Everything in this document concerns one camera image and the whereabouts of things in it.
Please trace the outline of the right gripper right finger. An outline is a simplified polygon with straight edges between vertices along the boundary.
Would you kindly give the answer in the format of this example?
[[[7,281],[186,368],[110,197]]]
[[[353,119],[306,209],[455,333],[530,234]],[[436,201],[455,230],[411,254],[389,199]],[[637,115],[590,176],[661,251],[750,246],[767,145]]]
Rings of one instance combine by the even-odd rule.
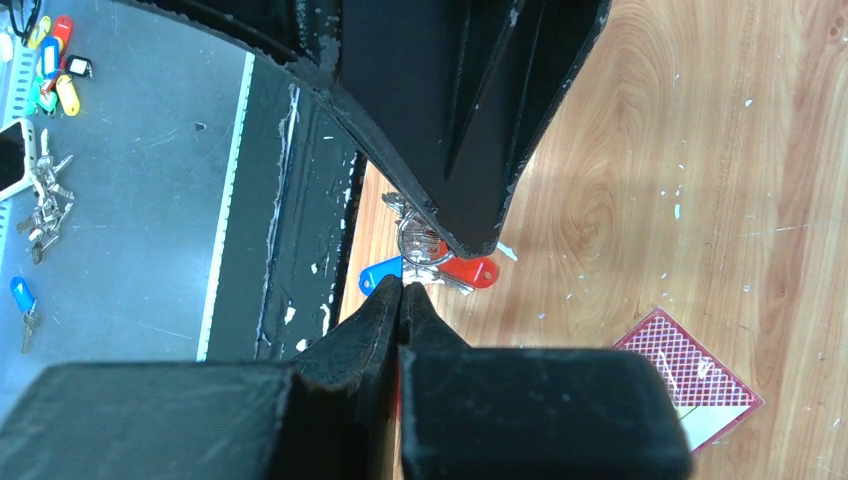
[[[607,1],[143,1],[274,61],[461,258],[491,254]]]

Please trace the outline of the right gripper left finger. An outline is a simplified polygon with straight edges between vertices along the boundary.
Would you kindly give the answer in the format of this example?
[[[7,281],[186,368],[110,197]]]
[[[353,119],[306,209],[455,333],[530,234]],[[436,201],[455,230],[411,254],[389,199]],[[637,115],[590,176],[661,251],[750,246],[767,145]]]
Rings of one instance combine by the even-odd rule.
[[[687,479],[666,385],[612,349],[473,347],[385,278],[286,362],[65,363],[1,428],[5,479]]]

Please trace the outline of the key with blue tag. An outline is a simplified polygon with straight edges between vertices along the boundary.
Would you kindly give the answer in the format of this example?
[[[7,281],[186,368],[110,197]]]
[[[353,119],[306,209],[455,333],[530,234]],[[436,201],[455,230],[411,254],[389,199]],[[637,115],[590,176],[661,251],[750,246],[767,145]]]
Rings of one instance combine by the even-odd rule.
[[[364,268],[359,274],[357,283],[360,292],[366,297],[370,296],[387,276],[403,278],[401,256],[395,256]]]

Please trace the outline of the key with red tag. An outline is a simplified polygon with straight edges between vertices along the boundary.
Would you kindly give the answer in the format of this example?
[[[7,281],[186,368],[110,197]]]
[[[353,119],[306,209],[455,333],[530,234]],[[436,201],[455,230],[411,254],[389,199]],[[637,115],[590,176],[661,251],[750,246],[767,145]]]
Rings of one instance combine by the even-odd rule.
[[[463,295],[494,285],[499,277],[498,266],[489,257],[463,259],[456,257],[444,241],[428,246],[425,252],[436,266],[436,283],[451,287]]]

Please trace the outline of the metal key holder red handle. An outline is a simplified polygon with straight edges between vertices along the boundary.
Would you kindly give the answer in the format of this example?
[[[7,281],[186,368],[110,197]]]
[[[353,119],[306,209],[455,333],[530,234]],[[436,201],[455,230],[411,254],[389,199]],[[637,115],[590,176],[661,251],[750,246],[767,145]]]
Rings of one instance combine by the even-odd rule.
[[[443,274],[439,266],[454,255],[447,249],[442,253],[442,239],[400,193],[382,194],[386,206],[398,214],[396,242],[401,256],[401,278],[406,285],[412,283],[444,284],[466,289],[467,285]]]

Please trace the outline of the pile of loose keys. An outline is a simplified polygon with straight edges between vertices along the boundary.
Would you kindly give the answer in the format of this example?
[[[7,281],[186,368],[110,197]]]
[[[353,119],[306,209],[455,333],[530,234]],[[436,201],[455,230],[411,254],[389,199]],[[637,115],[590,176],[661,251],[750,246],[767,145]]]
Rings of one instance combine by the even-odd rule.
[[[30,255],[35,265],[44,259],[45,252],[56,243],[61,226],[74,206],[74,193],[58,182],[58,175],[73,160],[68,155],[56,161],[49,148],[49,130],[43,129],[40,135],[41,155],[28,165],[31,167],[28,178],[31,181],[37,203],[32,213],[16,225],[16,231],[26,234],[32,243]]]

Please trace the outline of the white paper scrap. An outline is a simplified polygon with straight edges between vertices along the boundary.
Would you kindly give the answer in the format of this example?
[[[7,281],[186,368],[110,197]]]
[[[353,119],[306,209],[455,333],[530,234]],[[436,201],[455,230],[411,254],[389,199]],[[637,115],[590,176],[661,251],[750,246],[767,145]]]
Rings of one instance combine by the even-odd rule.
[[[503,244],[502,242],[497,243],[497,249],[502,252],[507,258],[511,259],[514,262],[518,261],[518,257],[514,250],[511,247]]]

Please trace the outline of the pink card packet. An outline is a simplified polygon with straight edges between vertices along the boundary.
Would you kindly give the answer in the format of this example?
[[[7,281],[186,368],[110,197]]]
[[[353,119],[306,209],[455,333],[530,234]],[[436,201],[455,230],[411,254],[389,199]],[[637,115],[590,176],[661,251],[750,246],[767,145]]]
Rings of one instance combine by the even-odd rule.
[[[693,453],[764,405],[760,395],[660,307],[612,347],[641,354],[655,366]]]

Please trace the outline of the spare blue tag key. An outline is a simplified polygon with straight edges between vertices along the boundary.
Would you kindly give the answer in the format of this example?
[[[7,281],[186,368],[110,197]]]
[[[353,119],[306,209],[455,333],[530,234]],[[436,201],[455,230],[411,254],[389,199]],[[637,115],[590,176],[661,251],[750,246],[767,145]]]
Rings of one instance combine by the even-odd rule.
[[[21,353],[27,354],[31,347],[35,332],[41,325],[41,319],[37,311],[37,300],[23,277],[13,277],[10,281],[10,290],[15,303],[22,314],[22,322],[24,325]]]

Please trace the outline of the bunch of coloured key tags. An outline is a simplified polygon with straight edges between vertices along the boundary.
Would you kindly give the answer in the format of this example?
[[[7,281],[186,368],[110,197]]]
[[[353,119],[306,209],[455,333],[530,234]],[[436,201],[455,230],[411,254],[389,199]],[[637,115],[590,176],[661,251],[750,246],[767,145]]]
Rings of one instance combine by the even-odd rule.
[[[28,83],[25,100],[27,116],[52,117],[61,109],[65,116],[74,117],[82,110],[74,80],[90,78],[93,62],[68,53],[74,27],[69,15],[43,15],[24,37],[24,46],[37,54],[35,77]]]

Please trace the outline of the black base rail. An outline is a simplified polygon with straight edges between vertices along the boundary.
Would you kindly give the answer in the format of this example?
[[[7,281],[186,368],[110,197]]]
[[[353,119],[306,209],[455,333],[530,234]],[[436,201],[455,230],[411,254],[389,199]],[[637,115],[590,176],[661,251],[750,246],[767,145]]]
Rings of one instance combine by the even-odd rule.
[[[338,322],[365,166],[306,90],[246,57],[198,360],[284,361]]]

